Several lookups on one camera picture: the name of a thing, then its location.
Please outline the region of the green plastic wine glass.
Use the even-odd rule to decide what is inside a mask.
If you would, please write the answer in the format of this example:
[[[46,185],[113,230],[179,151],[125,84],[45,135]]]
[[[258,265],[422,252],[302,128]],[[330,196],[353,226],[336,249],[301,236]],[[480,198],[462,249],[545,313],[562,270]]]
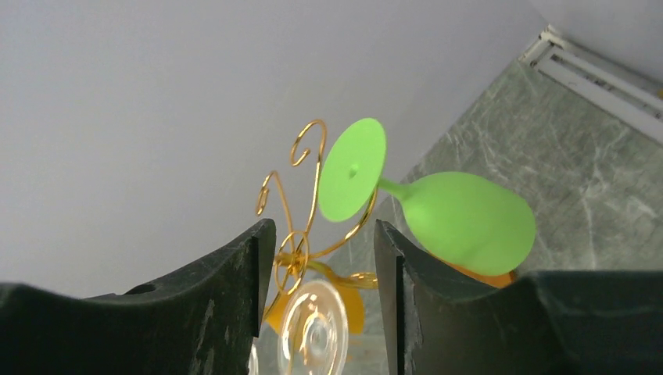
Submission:
[[[509,273],[524,262],[536,238],[532,209],[522,197],[471,173],[434,173],[411,183],[382,176],[384,127],[373,118],[337,138],[318,184],[321,215],[333,223],[356,215],[375,190],[396,199],[410,232],[442,261],[483,276]]]

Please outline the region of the clear wine glass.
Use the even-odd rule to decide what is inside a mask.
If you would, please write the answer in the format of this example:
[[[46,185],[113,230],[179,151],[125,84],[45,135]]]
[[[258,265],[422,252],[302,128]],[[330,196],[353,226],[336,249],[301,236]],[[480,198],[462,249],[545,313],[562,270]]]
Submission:
[[[348,346],[348,317],[337,289],[324,280],[312,280],[299,287],[281,320],[279,372],[340,375]]]
[[[249,352],[249,358],[247,361],[248,375],[258,375],[259,374],[259,360],[256,350],[256,342],[252,342],[252,346]]]

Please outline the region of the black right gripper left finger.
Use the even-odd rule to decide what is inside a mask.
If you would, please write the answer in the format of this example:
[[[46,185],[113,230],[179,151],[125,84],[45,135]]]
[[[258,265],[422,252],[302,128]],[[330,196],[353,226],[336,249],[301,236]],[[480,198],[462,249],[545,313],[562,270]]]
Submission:
[[[122,295],[1,286],[4,374],[246,374],[271,279],[276,226]]]

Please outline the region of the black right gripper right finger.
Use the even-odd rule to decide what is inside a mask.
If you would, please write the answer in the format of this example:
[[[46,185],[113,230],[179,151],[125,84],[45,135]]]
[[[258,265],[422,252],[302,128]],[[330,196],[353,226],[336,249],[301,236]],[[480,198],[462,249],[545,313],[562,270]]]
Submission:
[[[391,374],[659,374],[659,271],[542,271],[494,288],[374,230]]]

